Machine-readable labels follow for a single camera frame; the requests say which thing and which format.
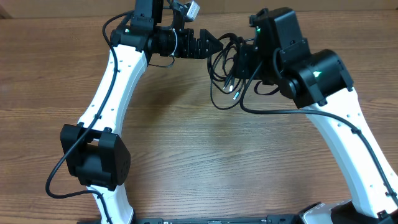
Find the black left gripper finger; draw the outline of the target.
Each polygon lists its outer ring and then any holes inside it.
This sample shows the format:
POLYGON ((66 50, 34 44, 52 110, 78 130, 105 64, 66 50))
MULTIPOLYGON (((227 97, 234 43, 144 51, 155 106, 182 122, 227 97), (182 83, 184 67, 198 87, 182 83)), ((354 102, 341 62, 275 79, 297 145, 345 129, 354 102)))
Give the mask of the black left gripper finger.
POLYGON ((200 30, 199 49, 201 54, 215 54, 223 50, 223 44, 208 30, 200 30))
POLYGON ((217 53, 218 49, 197 48, 193 51, 194 59, 205 59, 217 53))

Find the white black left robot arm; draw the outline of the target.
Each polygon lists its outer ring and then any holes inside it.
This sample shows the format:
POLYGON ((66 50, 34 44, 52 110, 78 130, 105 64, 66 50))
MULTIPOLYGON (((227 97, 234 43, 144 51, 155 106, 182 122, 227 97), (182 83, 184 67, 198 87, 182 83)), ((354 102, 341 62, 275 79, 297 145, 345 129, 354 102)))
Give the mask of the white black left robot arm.
POLYGON ((195 1, 170 1, 171 25, 161 25, 162 1, 137 1, 133 11, 119 15, 120 23, 104 38, 109 60, 101 83, 77 124, 66 124, 60 133, 69 173, 92 194, 101 223, 132 223, 125 180, 131 155, 121 139, 123 121, 134 89, 153 54, 170 58, 204 59, 222 49, 207 30, 195 38, 185 24, 195 20, 195 1))

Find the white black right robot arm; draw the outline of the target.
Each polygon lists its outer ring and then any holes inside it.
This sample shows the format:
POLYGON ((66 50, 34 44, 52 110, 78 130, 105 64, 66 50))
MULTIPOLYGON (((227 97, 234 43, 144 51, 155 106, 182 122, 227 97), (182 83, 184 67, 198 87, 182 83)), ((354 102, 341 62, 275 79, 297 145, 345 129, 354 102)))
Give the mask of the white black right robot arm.
POLYGON ((354 82, 332 50, 311 53, 295 11, 262 9, 249 18, 251 44, 239 52, 237 75, 275 85, 295 103, 328 145, 349 188, 350 199, 314 203, 287 223, 396 223, 397 174, 384 156, 361 111, 354 82))

